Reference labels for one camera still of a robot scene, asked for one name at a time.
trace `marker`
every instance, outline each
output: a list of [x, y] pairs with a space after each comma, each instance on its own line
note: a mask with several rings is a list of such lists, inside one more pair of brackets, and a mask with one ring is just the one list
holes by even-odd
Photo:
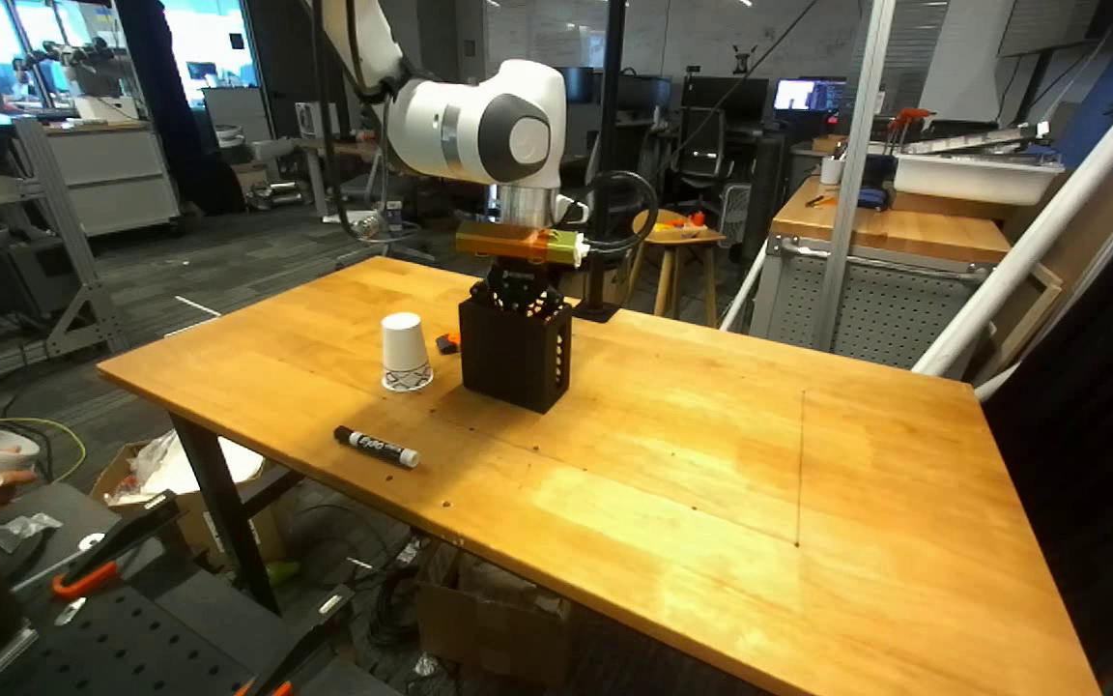
[[361, 427], [349, 427], [349, 425], [336, 425], [332, 439], [341, 439], [349, 448], [361, 448], [361, 453], [366, 453], [374, 461], [398, 463], [398, 467], [416, 467], [416, 448], [398, 448], [398, 444], [374, 439], [370, 433], [361, 433]]

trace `floor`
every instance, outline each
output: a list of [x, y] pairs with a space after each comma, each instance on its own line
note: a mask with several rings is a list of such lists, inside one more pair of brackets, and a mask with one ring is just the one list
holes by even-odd
[[[451, 252], [448, 225], [430, 225], [411, 246], [423, 246], [427, 262], [451, 270], [482, 270], [482, 257], [459, 257]], [[112, 293], [126, 345], [148, 345], [210, 311], [233, 311], [285, 287], [327, 274], [343, 262], [379, 256], [374, 243], [352, 238], [341, 229], [321, 229], [309, 210], [272, 210], [241, 215], [191, 221], [184, 231], [126, 231], [94, 243], [98, 274]], [[684, 318], [703, 322], [700, 270], [684, 279]], [[719, 311], [725, 310], [741, 262], [723, 252], [719, 262]], [[655, 257], [646, 262], [630, 305], [649, 310]], [[165, 433], [165, 416], [108, 385], [98, 376], [106, 353], [83, 353], [59, 364], [39, 364], [0, 377], [0, 425], [41, 439], [41, 467], [50, 478], [67, 478], [83, 489], [106, 470], [119, 448]], [[389, 568], [389, 558], [411, 536], [398, 523], [336, 496], [317, 483], [302, 483], [281, 498], [294, 570], [281, 585], [285, 619], [309, 619], [309, 612], [352, 579], [349, 558]], [[352, 657], [396, 685], [398, 690], [752, 690], [667, 646], [658, 646], [620, 622], [585, 614], [563, 685], [521, 689], [482, 674], [442, 668], [416, 677], [415, 608], [401, 591], [384, 591], [389, 570], [357, 588]]]

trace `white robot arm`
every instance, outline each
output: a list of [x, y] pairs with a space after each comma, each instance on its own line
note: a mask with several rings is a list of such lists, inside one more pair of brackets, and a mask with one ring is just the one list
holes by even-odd
[[416, 79], [379, 0], [325, 0], [321, 23], [357, 91], [379, 104], [396, 154], [432, 179], [501, 186], [501, 225], [553, 225], [563, 78], [510, 57], [479, 86]]

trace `paper cup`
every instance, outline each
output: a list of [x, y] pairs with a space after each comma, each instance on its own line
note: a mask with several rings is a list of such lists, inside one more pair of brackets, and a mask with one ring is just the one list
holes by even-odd
[[432, 384], [427, 322], [416, 311], [389, 311], [379, 322], [384, 338], [384, 385], [387, 391], [423, 391]]

